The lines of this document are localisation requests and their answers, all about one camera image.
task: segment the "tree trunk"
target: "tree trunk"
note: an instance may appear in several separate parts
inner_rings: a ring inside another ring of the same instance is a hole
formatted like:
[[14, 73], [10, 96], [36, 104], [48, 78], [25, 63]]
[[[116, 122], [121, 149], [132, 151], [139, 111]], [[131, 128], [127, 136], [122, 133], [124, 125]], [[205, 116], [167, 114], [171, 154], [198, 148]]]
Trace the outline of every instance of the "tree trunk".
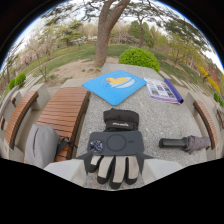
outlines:
[[190, 67], [192, 68], [192, 65], [193, 65], [193, 59], [191, 60], [191, 64], [190, 64]]
[[111, 30], [120, 18], [124, 9], [130, 3], [130, 0], [121, 0], [109, 14], [110, 7], [114, 2], [115, 0], [105, 1], [99, 15], [95, 66], [104, 65], [107, 58], [108, 42]]
[[45, 83], [47, 82], [47, 71], [46, 71], [46, 66], [44, 67], [44, 74], [42, 73], [42, 75], [43, 75], [43, 77], [44, 77], [44, 81], [45, 81]]
[[104, 31], [97, 37], [95, 66], [103, 66], [106, 61], [109, 36], [108, 32]]
[[66, 39], [66, 47], [69, 47], [68, 39]]

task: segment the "grass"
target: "grass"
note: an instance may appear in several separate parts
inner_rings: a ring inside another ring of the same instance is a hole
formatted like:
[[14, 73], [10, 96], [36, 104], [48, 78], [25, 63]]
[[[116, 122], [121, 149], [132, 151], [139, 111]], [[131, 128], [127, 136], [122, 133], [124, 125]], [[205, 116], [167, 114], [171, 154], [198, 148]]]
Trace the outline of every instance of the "grass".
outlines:
[[[108, 54], [107, 55], [108, 55], [108, 57], [119, 57], [126, 49], [129, 49], [129, 48], [130, 48], [129, 45], [111, 44], [108, 46]], [[174, 75], [178, 79], [184, 80], [186, 82], [194, 83], [194, 84], [199, 85], [200, 87], [204, 88], [205, 90], [209, 91], [210, 93], [212, 92], [207, 84], [203, 84], [202, 77], [200, 77], [197, 72], [195, 72], [193, 69], [191, 69], [184, 63], [177, 62], [178, 65], [183, 68], [184, 71], [182, 71], [164, 61], [164, 60], [169, 59], [170, 61], [174, 62], [175, 59], [172, 56], [170, 56], [166, 53], [159, 52], [157, 50], [153, 50], [153, 49], [147, 48], [146, 50], [148, 50], [154, 54], [154, 56], [157, 58], [157, 60], [160, 64], [160, 69], [162, 71], [164, 71], [166, 74]], [[47, 74], [49, 74], [51, 71], [54, 71], [54, 72], [58, 71], [59, 70], [58, 68], [62, 65], [65, 65], [65, 64], [68, 64], [70, 62], [77, 61], [80, 59], [85, 59], [83, 61], [83, 63], [93, 61], [94, 57], [95, 57], [95, 53], [96, 53], [95, 45], [88, 45], [88, 44], [82, 45], [81, 49], [79, 49], [78, 46], [72, 46], [69, 48], [63, 48], [63, 49], [56, 50], [51, 53], [51, 58], [54, 60], [51, 60], [50, 62], [48, 62], [47, 69], [46, 69]], [[41, 60], [43, 62], [46, 61], [47, 56], [42, 57]], [[32, 71], [37, 66], [38, 66], [38, 62], [33, 61], [29, 66], [27, 66], [24, 70], [22, 70], [22, 72], [27, 74], [28, 72]], [[102, 66], [98, 66], [95, 69], [96, 69], [96, 71], [100, 71], [102, 69]], [[32, 72], [32, 74], [37, 77], [41, 73], [37, 68]], [[55, 79], [55, 75], [52, 74], [49, 78]], [[173, 82], [173, 84], [178, 85], [176, 80], [171, 79], [171, 81]]]
[[[165, 54], [165, 53], [162, 53], [162, 52], [159, 52], [159, 51], [156, 51], [156, 50], [151, 50], [150, 49], [149, 51], [152, 52], [154, 54], [154, 56], [157, 58], [157, 60], [160, 64], [160, 70], [164, 71], [167, 75], [174, 75], [178, 79], [196, 84], [196, 85], [204, 88], [205, 90], [209, 91], [210, 93], [212, 93], [212, 91], [208, 87], [208, 85], [203, 84], [203, 78], [201, 76], [199, 76], [196, 71], [194, 71], [193, 69], [188, 67], [186, 64], [177, 62], [177, 64], [184, 69], [184, 71], [182, 71], [182, 70], [174, 67], [173, 65], [170, 65], [170, 64], [163, 61], [163, 60], [169, 59], [169, 60], [174, 62], [175, 59], [172, 56], [170, 56], [168, 54]], [[171, 82], [173, 84], [179, 85], [177, 83], [177, 81], [174, 80], [173, 78], [171, 79]]]
[[72, 76], [67, 77], [67, 78], [64, 78], [60, 83], [61, 83], [61, 84], [64, 84], [68, 79], [71, 79], [71, 78], [72, 78]]
[[[88, 49], [90, 47], [93, 47], [92, 45], [83, 45], [81, 46], [81, 49], [79, 50], [79, 47], [78, 46], [72, 46], [72, 47], [69, 47], [69, 48], [63, 48], [63, 49], [59, 49], [59, 50], [55, 50], [51, 53], [51, 56], [50, 56], [50, 60], [52, 59], [55, 59], [57, 57], [60, 57], [62, 55], [67, 55], [67, 54], [79, 54], [79, 51], [82, 51], [82, 50], [85, 50], [85, 49]], [[48, 56], [43, 56], [40, 58], [41, 60], [41, 63], [45, 63], [47, 62], [48, 60]], [[38, 67], [38, 60], [35, 60], [33, 62], [31, 62], [29, 64], [29, 66], [25, 67], [21, 72], [27, 74], [29, 73], [30, 71], [32, 71], [33, 69], [35, 69], [36, 67]]]
[[[127, 45], [109, 45], [108, 56], [119, 57], [122, 54], [122, 52], [128, 48], [129, 46]], [[46, 69], [47, 74], [49, 74], [52, 70], [54, 70], [55, 72], [58, 71], [59, 70], [58, 67], [62, 65], [65, 65], [80, 59], [86, 59], [86, 61], [93, 61], [94, 56], [96, 54], [96, 47], [94, 45], [83, 45], [80, 50], [78, 50], [78, 47], [75, 46], [75, 47], [67, 48], [67, 50], [70, 53], [60, 55], [61, 56], [60, 58], [55, 58], [54, 60], [48, 62], [47, 69]], [[57, 54], [54, 52], [52, 53], [52, 57], [55, 55], [58, 56], [59, 53], [65, 53], [65, 52], [66, 52], [65, 49], [58, 50], [56, 52]], [[34, 61], [33, 63], [31, 63], [28, 67], [26, 67], [26, 70], [23, 70], [23, 72], [27, 74], [28, 72], [32, 71], [35, 68], [35, 66], [38, 66], [37, 61]], [[41, 73], [39, 69], [37, 68], [32, 72], [32, 74], [33, 76], [37, 77]]]
[[4, 93], [1, 95], [0, 100], [4, 98], [10, 92], [9, 86], [6, 87]]
[[51, 76], [49, 76], [49, 79], [54, 80], [57, 76], [52, 74]]

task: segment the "lawn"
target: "lawn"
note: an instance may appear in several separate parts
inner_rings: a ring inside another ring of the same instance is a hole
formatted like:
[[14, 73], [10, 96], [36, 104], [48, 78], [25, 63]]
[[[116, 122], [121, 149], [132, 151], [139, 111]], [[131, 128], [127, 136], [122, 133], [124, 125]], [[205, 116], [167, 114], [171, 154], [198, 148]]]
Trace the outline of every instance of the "lawn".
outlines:
[[[129, 48], [128, 45], [116, 45], [116, 44], [109, 45], [108, 56], [119, 57], [123, 53], [123, 51], [125, 51], [128, 48]], [[203, 84], [202, 77], [200, 77], [197, 72], [195, 72], [193, 69], [188, 67], [186, 64], [177, 62], [177, 64], [183, 68], [183, 70], [181, 70], [165, 62], [165, 60], [167, 59], [174, 62], [175, 59], [172, 56], [166, 53], [159, 52], [157, 50], [153, 50], [153, 49], [147, 49], [147, 50], [149, 50], [150, 52], [154, 54], [154, 56], [157, 58], [160, 64], [160, 69], [164, 71], [166, 74], [174, 75], [178, 79], [199, 85], [211, 93], [211, 90], [208, 87], [208, 85]], [[85, 61], [93, 61], [95, 53], [96, 53], [95, 45], [89, 45], [89, 44], [82, 45], [80, 49], [78, 46], [72, 46], [69, 48], [63, 48], [63, 49], [53, 51], [50, 56], [51, 61], [49, 61], [47, 64], [47, 74], [49, 74], [53, 69], [56, 69], [62, 65], [65, 65], [80, 59], [86, 59]], [[47, 61], [47, 56], [43, 56], [41, 58], [41, 62], [44, 63], [46, 61]], [[33, 61], [29, 66], [24, 68], [22, 72], [24, 72], [26, 75], [28, 75], [29, 72], [32, 72], [34, 76], [39, 76], [41, 73], [38, 69], [38, 61], [37, 60]], [[171, 79], [171, 82], [173, 84], [179, 85], [174, 79]]]
[[[119, 57], [120, 54], [128, 49], [127, 45], [109, 45], [108, 56], [109, 57]], [[52, 53], [52, 59], [47, 64], [47, 74], [49, 74], [53, 69], [58, 68], [62, 65], [68, 64], [79, 59], [86, 59], [86, 61], [93, 61], [96, 53], [95, 45], [83, 45], [80, 50], [78, 47], [70, 47], [66, 49], [57, 50]], [[47, 56], [44, 56], [41, 61], [46, 62]], [[38, 69], [38, 61], [34, 61], [29, 66], [27, 66], [22, 72], [26, 75], [32, 71], [34, 76], [39, 76], [41, 73]]]
[[[167, 75], [174, 75], [178, 79], [181, 79], [181, 80], [184, 80], [186, 82], [199, 85], [200, 87], [202, 87], [205, 90], [212, 93], [212, 91], [210, 90], [208, 85], [203, 84], [202, 77], [199, 76], [196, 71], [194, 71], [193, 69], [188, 67], [186, 64], [177, 62], [177, 64], [183, 68], [184, 71], [182, 71], [182, 70], [180, 70], [180, 69], [178, 69], [178, 68], [176, 68], [176, 67], [174, 67], [174, 66], [172, 66], [169, 63], [164, 61], [166, 59], [169, 59], [170, 61], [174, 62], [175, 59], [172, 56], [170, 56], [168, 54], [165, 54], [165, 53], [162, 53], [162, 52], [159, 52], [159, 51], [156, 51], [156, 50], [152, 50], [152, 49], [150, 49], [149, 51], [152, 52], [154, 54], [154, 56], [157, 58], [157, 60], [160, 64], [160, 70], [164, 71]], [[174, 80], [173, 78], [171, 79], [171, 82], [175, 85], [179, 85], [176, 82], [176, 80]]]

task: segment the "black glove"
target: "black glove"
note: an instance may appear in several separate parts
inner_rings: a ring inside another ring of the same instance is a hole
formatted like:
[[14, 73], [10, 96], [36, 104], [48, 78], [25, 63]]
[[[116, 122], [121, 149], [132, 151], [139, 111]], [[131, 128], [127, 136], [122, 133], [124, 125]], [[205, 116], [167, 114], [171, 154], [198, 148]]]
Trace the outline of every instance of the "black glove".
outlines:
[[93, 156], [89, 172], [98, 168], [97, 182], [105, 184], [109, 180], [112, 189], [118, 189], [124, 179], [127, 184], [134, 184], [139, 173], [136, 156]]
[[104, 131], [136, 131], [138, 130], [139, 114], [131, 110], [111, 108], [103, 113], [106, 129]]

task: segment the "white glove finger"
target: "white glove finger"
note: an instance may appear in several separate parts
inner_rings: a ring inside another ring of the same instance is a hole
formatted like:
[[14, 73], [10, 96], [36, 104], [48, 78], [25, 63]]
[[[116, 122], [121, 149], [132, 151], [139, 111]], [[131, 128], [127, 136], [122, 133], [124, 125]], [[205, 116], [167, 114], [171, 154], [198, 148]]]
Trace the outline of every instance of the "white glove finger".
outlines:
[[101, 160], [97, 176], [97, 182], [99, 184], [105, 184], [108, 181], [114, 160], [114, 156], [104, 156]]
[[109, 185], [112, 189], [118, 189], [125, 175], [125, 160], [126, 156], [116, 156], [113, 164]]
[[126, 159], [126, 172], [125, 179], [126, 183], [131, 185], [137, 181], [139, 173], [139, 166], [136, 156], [128, 156]]
[[103, 159], [103, 156], [93, 156], [89, 166], [89, 173], [94, 173], [98, 169], [102, 159]]

